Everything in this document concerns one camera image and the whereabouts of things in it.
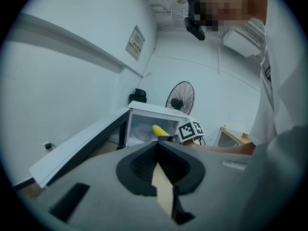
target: wall-mounted unit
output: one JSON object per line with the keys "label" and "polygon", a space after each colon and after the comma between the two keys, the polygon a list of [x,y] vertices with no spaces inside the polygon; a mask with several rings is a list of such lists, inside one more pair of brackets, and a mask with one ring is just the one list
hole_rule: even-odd
{"label": "wall-mounted unit", "polygon": [[265,46],[264,36],[259,35],[253,28],[244,24],[230,30],[224,37],[225,46],[237,51],[239,54],[248,57],[259,55]]}

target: framed notice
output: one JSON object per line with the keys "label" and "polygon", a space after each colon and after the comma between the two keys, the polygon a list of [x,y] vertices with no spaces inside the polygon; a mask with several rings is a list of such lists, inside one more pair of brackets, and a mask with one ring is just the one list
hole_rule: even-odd
{"label": "framed notice", "polygon": [[143,43],[145,42],[145,39],[138,29],[137,26],[135,26],[129,41],[126,46],[126,51],[136,60],[139,59],[140,54],[142,52]]}

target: black fan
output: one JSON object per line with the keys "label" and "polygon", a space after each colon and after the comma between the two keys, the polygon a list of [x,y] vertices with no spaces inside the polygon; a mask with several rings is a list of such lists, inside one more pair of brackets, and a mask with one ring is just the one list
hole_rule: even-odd
{"label": "black fan", "polygon": [[187,115],[192,111],[194,103],[193,86],[187,82],[180,82],[173,88],[166,102],[166,107],[179,110]]}

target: hand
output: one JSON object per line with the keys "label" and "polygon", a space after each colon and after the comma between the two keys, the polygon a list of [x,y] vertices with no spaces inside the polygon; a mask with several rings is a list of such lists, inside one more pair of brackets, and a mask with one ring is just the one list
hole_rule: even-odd
{"label": "hand", "polygon": [[195,148],[195,146],[196,146],[196,144],[193,142],[193,139],[185,141],[183,143],[183,145],[186,145],[186,146],[189,146],[189,147],[192,147],[192,148]]}

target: white shirt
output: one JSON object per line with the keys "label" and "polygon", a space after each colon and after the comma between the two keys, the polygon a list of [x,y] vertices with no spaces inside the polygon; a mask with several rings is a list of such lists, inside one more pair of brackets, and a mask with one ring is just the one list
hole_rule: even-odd
{"label": "white shirt", "polygon": [[249,134],[255,145],[308,124],[307,38],[283,0],[268,0],[265,40],[260,103]]}

